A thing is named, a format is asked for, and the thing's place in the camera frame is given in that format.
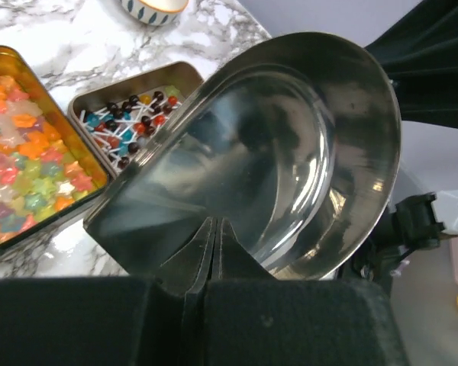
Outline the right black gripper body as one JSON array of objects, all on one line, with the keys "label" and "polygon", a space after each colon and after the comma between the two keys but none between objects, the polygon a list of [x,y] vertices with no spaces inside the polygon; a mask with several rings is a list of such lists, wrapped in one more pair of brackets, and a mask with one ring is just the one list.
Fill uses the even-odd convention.
[{"label": "right black gripper body", "polygon": [[362,245],[337,271],[338,278],[391,284],[408,265],[408,256],[436,249],[447,235],[433,209],[435,193],[412,195],[386,208]]}]

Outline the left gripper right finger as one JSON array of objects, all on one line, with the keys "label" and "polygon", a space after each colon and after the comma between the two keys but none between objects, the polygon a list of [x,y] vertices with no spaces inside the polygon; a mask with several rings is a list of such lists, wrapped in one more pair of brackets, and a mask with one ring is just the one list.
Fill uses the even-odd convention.
[{"label": "left gripper right finger", "polygon": [[279,281],[220,219],[204,302],[207,365],[406,365],[390,302],[360,279]]}]

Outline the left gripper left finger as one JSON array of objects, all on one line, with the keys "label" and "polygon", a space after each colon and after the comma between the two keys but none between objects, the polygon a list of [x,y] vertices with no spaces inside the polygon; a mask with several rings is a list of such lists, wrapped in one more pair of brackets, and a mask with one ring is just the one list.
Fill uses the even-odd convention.
[{"label": "left gripper left finger", "polygon": [[147,278],[0,280],[0,365],[200,365],[208,218]]}]

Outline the metal scoop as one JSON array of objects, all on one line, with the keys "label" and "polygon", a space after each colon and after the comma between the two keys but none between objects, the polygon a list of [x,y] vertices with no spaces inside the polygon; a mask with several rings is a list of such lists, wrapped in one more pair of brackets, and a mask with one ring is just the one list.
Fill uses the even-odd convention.
[{"label": "metal scoop", "polygon": [[107,187],[85,231],[126,271],[166,261],[207,217],[278,279],[342,265],[386,209],[401,117],[362,47],[322,33],[264,41],[198,87]]}]

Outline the tin of translucent star candies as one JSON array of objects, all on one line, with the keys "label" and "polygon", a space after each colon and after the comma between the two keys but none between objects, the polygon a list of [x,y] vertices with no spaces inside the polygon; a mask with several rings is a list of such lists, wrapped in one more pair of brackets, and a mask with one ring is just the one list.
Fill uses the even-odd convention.
[{"label": "tin of translucent star candies", "polygon": [[0,46],[0,255],[84,211],[111,176],[84,128]]}]

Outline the tin of mini lollipops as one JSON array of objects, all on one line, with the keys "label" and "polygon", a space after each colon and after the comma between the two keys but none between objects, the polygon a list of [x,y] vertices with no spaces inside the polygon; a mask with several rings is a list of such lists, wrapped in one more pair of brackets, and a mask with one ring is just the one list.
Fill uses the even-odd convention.
[{"label": "tin of mini lollipops", "polygon": [[171,63],[77,95],[69,119],[115,177],[202,82],[194,66]]}]

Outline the white ceramic bowl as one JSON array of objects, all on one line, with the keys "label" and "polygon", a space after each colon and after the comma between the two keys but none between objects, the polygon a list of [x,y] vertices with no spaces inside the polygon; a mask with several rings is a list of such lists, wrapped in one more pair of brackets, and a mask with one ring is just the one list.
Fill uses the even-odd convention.
[{"label": "white ceramic bowl", "polygon": [[173,23],[188,3],[189,0],[120,0],[121,7],[132,18],[155,27]]}]

